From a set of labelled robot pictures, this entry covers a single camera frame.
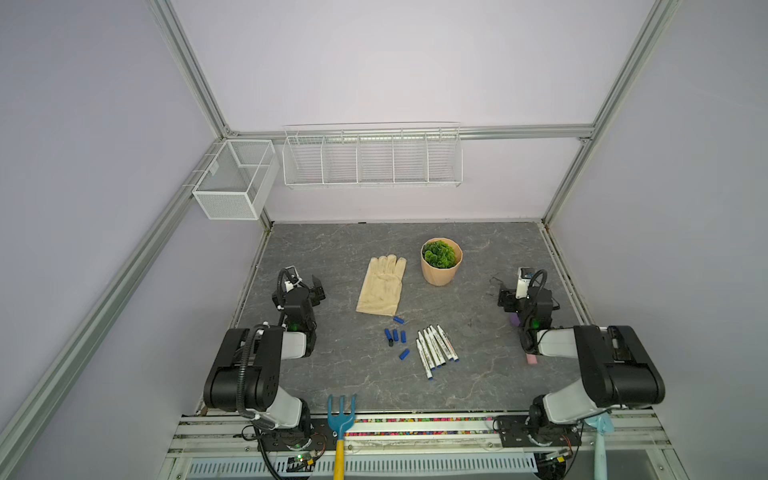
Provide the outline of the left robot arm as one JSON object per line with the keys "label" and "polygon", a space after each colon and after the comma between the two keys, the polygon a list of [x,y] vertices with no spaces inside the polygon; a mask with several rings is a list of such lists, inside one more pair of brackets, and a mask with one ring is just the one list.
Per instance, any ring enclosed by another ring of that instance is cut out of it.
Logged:
{"label": "left robot arm", "polygon": [[314,308],[326,298],[321,280],[307,284],[294,266],[281,269],[272,301],[276,324],[227,330],[203,388],[209,409],[235,412],[258,433],[313,433],[307,402],[280,386],[284,360],[310,356],[317,340]]}

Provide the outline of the tan pot green plant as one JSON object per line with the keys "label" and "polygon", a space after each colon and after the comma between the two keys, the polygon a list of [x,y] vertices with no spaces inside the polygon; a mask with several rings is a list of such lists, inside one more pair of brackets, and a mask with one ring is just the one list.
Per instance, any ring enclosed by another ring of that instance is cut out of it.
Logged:
{"label": "tan pot green plant", "polygon": [[463,260],[461,247],[448,238],[433,238],[421,248],[421,268],[425,280],[436,287],[448,285]]}

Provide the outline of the white mesh box basket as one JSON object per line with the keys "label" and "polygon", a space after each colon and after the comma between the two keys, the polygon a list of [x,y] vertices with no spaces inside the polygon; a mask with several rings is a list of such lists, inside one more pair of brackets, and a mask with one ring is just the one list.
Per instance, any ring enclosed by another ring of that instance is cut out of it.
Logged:
{"label": "white mesh box basket", "polygon": [[210,220],[256,221],[278,172],[272,141],[227,139],[216,147],[192,193]]}

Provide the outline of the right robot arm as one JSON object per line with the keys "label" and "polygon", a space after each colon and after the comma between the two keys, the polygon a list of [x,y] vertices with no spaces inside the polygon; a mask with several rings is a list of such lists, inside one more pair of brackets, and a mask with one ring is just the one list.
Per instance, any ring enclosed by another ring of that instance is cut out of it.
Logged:
{"label": "right robot arm", "polygon": [[552,314],[560,305],[547,280],[544,269],[521,268],[517,286],[500,286],[497,299],[499,307],[516,316],[528,361],[568,358],[575,359],[579,367],[577,380],[533,400],[526,422],[529,435],[539,438],[613,409],[661,403],[666,386],[635,330],[625,325],[554,327]]}

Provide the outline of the cream fabric glove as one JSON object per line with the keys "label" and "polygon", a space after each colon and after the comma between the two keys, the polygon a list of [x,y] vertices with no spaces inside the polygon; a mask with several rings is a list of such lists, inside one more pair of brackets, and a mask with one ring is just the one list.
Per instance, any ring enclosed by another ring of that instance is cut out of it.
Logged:
{"label": "cream fabric glove", "polygon": [[397,313],[407,260],[394,254],[372,257],[356,306],[358,313],[389,316]]}

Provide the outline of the light blue garden trowel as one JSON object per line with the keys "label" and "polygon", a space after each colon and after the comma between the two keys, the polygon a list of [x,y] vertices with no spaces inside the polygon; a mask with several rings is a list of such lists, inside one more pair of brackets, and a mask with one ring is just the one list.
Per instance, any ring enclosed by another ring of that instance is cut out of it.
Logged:
{"label": "light blue garden trowel", "polygon": [[594,458],[593,458],[593,479],[607,480],[607,453],[605,445],[605,435],[614,432],[614,425],[608,412],[589,417],[584,420],[584,424],[595,430],[594,440]]}

